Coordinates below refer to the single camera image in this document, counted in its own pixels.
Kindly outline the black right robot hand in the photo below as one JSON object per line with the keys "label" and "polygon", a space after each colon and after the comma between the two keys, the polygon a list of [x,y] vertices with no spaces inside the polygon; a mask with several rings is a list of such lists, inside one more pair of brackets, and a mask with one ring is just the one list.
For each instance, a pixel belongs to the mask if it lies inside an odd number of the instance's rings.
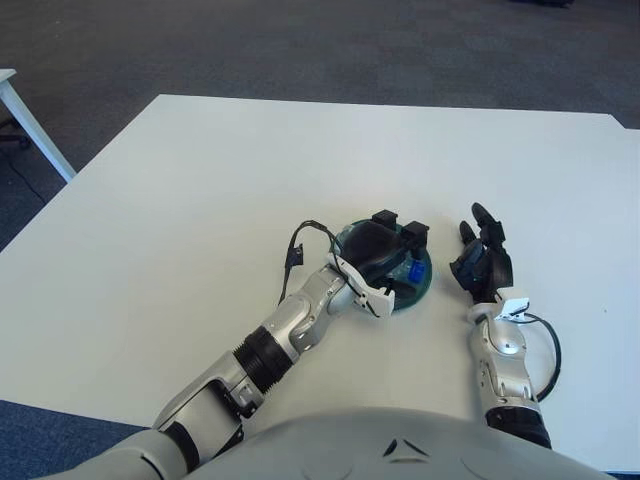
{"label": "black right robot hand", "polygon": [[512,261],[504,247],[506,236],[502,223],[483,205],[474,202],[471,212],[479,233],[475,234],[467,221],[460,222],[463,249],[449,267],[475,304],[494,303],[498,289],[514,285]]}

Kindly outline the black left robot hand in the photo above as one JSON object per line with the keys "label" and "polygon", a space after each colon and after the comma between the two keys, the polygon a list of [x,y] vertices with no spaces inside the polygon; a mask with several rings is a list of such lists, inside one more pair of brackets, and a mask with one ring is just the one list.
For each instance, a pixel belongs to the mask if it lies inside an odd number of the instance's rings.
{"label": "black left robot hand", "polygon": [[416,302],[429,288],[432,275],[427,250],[429,227],[418,221],[404,225],[383,209],[356,221],[340,233],[340,256],[374,288],[395,293],[398,308]]}

